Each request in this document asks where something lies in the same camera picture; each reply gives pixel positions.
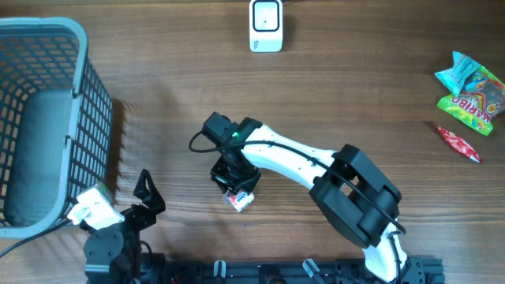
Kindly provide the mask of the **green Haribo gummy bag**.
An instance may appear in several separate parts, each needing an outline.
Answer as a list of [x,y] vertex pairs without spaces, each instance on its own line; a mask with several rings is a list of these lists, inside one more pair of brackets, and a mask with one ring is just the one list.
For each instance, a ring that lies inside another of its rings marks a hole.
[[481,66],[466,79],[458,95],[444,96],[437,106],[488,136],[493,130],[492,119],[504,112],[504,83]]

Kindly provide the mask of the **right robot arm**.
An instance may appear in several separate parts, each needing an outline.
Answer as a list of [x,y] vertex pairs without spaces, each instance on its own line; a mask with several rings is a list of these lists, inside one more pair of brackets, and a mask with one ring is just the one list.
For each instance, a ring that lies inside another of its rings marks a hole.
[[312,148],[274,132],[252,118],[232,122],[214,112],[201,135],[220,154],[211,179],[237,211],[254,198],[261,170],[271,170],[306,187],[327,221],[362,248],[365,267],[383,282],[400,283],[407,255],[399,244],[399,190],[359,148]]

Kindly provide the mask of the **small red white carton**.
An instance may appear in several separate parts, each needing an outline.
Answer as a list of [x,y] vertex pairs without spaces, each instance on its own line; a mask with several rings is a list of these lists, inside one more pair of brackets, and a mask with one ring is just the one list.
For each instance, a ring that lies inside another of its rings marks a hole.
[[237,212],[243,211],[254,201],[254,194],[240,191],[237,194],[233,194],[228,191],[223,195],[223,200],[226,204],[230,205]]

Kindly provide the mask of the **red candy bar wrapper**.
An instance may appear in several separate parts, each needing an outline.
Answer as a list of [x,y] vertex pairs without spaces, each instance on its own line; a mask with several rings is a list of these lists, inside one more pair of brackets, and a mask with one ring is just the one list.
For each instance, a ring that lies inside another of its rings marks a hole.
[[454,151],[474,161],[475,163],[481,163],[481,157],[466,140],[440,126],[436,126],[436,131]]

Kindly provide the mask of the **teal tissue wipes pack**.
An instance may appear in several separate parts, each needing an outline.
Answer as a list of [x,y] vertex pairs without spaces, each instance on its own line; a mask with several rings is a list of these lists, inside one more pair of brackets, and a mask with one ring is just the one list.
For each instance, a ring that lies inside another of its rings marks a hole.
[[459,95],[466,80],[476,72],[481,65],[471,57],[458,51],[452,52],[453,66],[435,73],[436,78],[454,95]]

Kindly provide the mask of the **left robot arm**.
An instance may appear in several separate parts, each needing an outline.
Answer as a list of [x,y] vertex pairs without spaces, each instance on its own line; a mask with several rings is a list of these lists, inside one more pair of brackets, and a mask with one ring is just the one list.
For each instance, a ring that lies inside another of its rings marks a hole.
[[88,283],[162,283],[165,257],[154,253],[140,232],[156,224],[166,210],[164,199],[148,170],[143,169],[133,195],[141,200],[124,210],[125,220],[99,230],[89,230],[84,244],[84,273]]

